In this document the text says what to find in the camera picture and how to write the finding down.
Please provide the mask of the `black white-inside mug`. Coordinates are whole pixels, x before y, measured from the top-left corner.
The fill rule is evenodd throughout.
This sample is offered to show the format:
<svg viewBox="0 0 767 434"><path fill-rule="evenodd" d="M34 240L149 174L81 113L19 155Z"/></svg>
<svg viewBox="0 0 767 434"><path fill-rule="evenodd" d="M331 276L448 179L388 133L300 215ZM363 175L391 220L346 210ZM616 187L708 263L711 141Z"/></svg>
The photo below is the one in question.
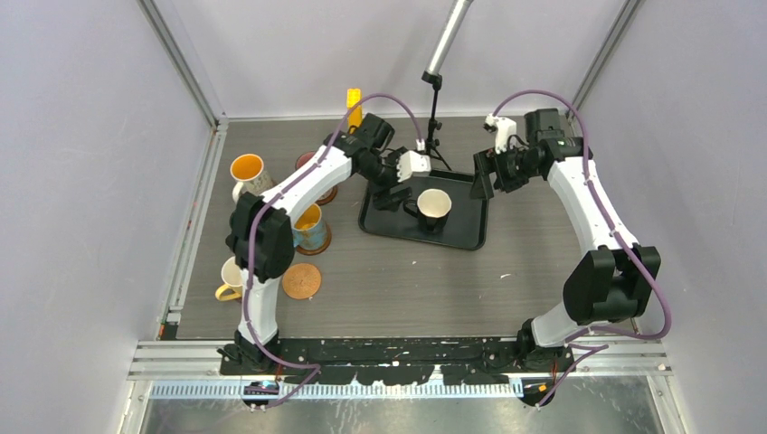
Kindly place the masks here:
<svg viewBox="0 0 767 434"><path fill-rule="evenodd" d="M402 209L417 221L420 231L442 233L452 209L450 196L441 189L427 189L415 199L408 199Z"/></svg>

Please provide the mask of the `wooden coaster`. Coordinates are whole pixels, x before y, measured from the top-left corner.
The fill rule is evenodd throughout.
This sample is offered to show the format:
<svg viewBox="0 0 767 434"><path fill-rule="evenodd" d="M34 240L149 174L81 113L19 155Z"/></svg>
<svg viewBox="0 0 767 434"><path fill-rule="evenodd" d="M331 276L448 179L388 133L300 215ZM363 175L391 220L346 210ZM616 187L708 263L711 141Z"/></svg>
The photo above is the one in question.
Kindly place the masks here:
<svg viewBox="0 0 767 434"><path fill-rule="evenodd" d="M306 249L303 244L300 242L296 246L296 252L305 256L315 256L322 252L324 252L331 244L332 242L332 232L329 231L327 234L324 235L322 238L322 243L317 245L315 249Z"/></svg>
<svg viewBox="0 0 767 434"><path fill-rule="evenodd" d="M316 203L319 206L323 206L325 204L331 203L337 196L338 193L338 187L334 186L331 189L324 192L317 200Z"/></svg>

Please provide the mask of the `blue patterned mug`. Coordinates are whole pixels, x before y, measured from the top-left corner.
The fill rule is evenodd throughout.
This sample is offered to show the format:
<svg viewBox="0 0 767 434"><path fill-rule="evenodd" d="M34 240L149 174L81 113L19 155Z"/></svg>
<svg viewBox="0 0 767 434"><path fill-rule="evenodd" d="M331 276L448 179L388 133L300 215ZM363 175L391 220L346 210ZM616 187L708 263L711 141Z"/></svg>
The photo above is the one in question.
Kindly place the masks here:
<svg viewBox="0 0 767 434"><path fill-rule="evenodd" d="M306 249L315 249L329 231L320 206L312 203L293 224L294 247L301 242Z"/></svg>

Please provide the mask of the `pink ghost mug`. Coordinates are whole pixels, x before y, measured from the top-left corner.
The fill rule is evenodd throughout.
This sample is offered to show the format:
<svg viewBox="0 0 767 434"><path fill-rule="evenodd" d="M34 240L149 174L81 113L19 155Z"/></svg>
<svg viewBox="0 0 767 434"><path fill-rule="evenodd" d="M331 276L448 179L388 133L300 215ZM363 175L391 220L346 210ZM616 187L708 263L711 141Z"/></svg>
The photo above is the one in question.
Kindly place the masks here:
<svg viewBox="0 0 767 434"><path fill-rule="evenodd" d="M319 165L319 157L316 151L309 151L302 154L296 161L295 168L297 172L316 171Z"/></svg>

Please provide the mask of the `rattan coaster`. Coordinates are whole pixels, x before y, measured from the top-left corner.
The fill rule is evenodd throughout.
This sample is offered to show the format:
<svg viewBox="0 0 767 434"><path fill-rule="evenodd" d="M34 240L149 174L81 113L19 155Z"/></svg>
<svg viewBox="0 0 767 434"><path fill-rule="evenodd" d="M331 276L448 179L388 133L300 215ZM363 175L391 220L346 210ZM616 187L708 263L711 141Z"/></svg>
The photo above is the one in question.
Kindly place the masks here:
<svg viewBox="0 0 767 434"><path fill-rule="evenodd" d="M297 300L312 298L319 291L321 283L319 268L309 263L291 266L282 277L285 294Z"/></svg>

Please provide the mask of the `floral white mug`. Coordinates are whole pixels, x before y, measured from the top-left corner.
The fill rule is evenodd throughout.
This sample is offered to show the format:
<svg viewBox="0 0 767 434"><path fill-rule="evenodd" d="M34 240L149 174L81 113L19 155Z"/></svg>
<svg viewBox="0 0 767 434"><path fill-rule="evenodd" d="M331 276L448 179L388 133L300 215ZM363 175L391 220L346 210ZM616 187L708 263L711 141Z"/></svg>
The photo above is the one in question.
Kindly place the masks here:
<svg viewBox="0 0 767 434"><path fill-rule="evenodd" d="M230 174L235 180L232 199L237 202L244 193L260 195L275 186L263 159L255 154L236 157L230 166Z"/></svg>

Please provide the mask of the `cream yellow mug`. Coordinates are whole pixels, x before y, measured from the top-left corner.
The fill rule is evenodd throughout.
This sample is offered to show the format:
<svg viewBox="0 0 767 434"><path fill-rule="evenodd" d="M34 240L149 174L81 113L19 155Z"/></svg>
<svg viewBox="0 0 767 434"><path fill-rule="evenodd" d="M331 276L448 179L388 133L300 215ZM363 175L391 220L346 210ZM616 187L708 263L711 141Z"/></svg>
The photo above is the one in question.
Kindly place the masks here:
<svg viewBox="0 0 767 434"><path fill-rule="evenodd" d="M241 269L234 256L223 263L221 279L223 283L215 290L215 298L221 302L241 299L243 292Z"/></svg>

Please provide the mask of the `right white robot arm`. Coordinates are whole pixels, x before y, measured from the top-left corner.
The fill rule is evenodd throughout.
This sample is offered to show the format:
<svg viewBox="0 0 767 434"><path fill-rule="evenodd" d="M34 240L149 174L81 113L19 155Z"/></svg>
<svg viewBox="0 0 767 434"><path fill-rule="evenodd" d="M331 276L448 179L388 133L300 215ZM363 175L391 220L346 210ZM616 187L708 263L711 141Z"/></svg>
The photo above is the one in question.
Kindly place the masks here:
<svg viewBox="0 0 767 434"><path fill-rule="evenodd" d="M483 128L494 144L473 156L473 199L511 193L541 177L556 193L575 230L582 258L563 285L562 301L526 320L510 349L514 366L542 371L563 360L573 335L642 316L652 293L650 280L661 258L626 231L604 192L584 137L568 137L559 112L545 108L525 115L526 137L517 123L497 114Z"/></svg>

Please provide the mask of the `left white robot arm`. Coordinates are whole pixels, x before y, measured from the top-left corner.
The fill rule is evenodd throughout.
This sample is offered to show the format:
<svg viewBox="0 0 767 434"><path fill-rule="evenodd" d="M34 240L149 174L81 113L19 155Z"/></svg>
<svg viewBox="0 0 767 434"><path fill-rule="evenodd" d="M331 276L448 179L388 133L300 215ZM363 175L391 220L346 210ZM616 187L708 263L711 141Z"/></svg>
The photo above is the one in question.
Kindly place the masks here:
<svg viewBox="0 0 767 434"><path fill-rule="evenodd" d="M381 149L392 140L393 128L382 118L367 114L353 132L336 127L314 156L283 182L259 194L233 196L231 232L225 243L243 283L241 321L234 344L254 373L269 373L276 363L288 364L277 356L273 343L279 334L279 284L295 256L295 223L320 195L354 175L392 188L427 174L431 165L425 138L419 127L415 131L413 149L401 147L392 155L381 156Z"/></svg>

